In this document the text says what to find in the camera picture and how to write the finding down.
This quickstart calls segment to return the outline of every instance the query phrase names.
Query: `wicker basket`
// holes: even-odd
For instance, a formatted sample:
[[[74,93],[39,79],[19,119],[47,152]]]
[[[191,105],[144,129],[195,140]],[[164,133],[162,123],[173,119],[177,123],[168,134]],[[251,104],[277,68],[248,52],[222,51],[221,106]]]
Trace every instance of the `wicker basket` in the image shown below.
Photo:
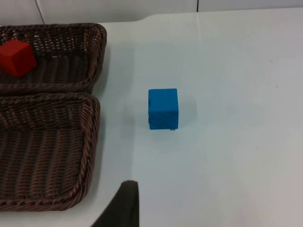
[[[0,72],[0,95],[91,93],[104,59],[107,33],[99,24],[0,27],[0,45],[31,44],[37,67],[20,79]]]
[[[0,211],[66,210],[87,194],[100,104],[85,93],[0,100]]]

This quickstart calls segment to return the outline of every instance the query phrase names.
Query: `white table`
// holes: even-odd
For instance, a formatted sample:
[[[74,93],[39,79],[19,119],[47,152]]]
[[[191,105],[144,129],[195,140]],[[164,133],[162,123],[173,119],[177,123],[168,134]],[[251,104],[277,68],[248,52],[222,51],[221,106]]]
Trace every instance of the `white table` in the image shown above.
[[[142,227],[302,226],[303,9],[104,26],[107,83],[94,90],[103,118],[89,194],[65,212],[2,212],[0,225],[89,227],[133,179]],[[148,89],[163,87],[178,89],[176,131],[148,129]]]

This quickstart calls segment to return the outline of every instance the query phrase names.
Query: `white wall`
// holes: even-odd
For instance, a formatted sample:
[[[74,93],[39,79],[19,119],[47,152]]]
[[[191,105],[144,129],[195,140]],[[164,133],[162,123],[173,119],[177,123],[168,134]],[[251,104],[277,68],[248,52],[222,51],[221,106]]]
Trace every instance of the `white wall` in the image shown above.
[[[45,23],[135,21],[158,13],[196,12],[197,0],[38,0]]]
[[[0,0],[0,25],[41,23],[35,0]]]
[[[199,0],[199,11],[303,7],[303,0]]]

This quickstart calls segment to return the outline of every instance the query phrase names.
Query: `red cube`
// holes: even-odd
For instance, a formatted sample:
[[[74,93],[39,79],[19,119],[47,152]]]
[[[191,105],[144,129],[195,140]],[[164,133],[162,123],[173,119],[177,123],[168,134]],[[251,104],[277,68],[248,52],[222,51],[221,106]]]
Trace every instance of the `red cube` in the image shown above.
[[[0,69],[14,77],[22,77],[37,66],[30,44],[10,40],[0,46]]]

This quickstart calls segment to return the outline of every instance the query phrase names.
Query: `cube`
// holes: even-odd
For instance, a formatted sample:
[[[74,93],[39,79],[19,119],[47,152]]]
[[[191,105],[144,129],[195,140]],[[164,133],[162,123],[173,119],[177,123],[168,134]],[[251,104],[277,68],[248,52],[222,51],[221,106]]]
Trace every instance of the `cube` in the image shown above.
[[[0,46],[0,70],[14,77],[22,77],[37,66],[30,44],[10,40]]]
[[[148,91],[148,122],[150,129],[177,129],[178,119],[177,89],[150,89]]]

